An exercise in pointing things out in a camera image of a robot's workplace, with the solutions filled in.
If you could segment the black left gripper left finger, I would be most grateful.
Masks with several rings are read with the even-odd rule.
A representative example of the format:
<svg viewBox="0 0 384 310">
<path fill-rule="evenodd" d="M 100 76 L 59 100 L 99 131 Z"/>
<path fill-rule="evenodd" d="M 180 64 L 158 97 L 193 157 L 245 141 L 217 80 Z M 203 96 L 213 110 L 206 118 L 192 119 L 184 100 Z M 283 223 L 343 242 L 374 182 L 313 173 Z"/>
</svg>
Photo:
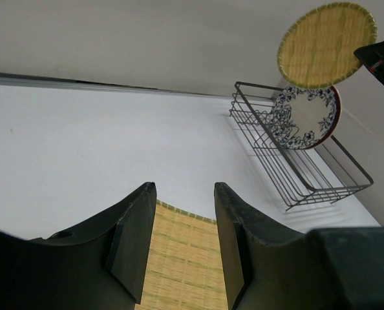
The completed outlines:
<svg viewBox="0 0 384 310">
<path fill-rule="evenodd" d="M 134 309 L 142 298 L 156 209 L 147 182 L 122 201 L 47 239 L 27 309 Z"/>
</svg>

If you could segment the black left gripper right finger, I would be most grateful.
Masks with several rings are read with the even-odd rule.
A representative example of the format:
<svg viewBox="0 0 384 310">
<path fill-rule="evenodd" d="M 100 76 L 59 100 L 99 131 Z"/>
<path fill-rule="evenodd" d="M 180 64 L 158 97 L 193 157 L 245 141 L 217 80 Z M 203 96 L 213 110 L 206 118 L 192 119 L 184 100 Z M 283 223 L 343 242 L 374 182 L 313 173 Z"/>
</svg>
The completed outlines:
<svg viewBox="0 0 384 310">
<path fill-rule="evenodd" d="M 306 238 L 246 203 L 226 183 L 214 188 L 229 309 L 309 309 Z"/>
</svg>

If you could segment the red and teal floral plate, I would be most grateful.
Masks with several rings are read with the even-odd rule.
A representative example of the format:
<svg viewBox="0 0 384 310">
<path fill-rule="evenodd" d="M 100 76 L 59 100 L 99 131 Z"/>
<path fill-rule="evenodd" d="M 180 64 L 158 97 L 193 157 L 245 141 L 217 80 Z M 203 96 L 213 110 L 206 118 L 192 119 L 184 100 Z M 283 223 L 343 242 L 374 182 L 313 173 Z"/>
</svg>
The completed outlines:
<svg viewBox="0 0 384 310">
<path fill-rule="evenodd" d="M 335 131 L 342 113 L 341 96 L 335 86 L 307 90 L 307 121 L 304 148 L 322 144 Z"/>
</svg>

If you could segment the round bamboo tray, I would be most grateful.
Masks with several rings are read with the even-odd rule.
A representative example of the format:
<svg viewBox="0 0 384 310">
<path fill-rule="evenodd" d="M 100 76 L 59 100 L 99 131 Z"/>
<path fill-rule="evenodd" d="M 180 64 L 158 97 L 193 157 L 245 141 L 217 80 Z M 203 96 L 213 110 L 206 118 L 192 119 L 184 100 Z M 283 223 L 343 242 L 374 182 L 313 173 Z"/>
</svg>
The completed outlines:
<svg viewBox="0 0 384 310">
<path fill-rule="evenodd" d="M 285 33 L 277 52 L 279 72 L 301 88 L 335 85 L 359 70 L 354 52 L 376 42 L 374 16 L 363 6 L 335 2 L 301 16 Z"/>
</svg>

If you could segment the blue and white floral plate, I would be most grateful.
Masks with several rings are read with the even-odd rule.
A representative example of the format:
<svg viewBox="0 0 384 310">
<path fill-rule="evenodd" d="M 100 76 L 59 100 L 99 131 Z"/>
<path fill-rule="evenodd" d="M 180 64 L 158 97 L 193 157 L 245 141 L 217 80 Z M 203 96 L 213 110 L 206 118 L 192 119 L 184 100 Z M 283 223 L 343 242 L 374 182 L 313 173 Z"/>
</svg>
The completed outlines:
<svg viewBox="0 0 384 310">
<path fill-rule="evenodd" d="M 308 89 L 288 85 L 277 96 L 264 119 L 267 129 L 283 148 L 305 149 L 303 137 L 310 130 L 306 116 Z"/>
</svg>

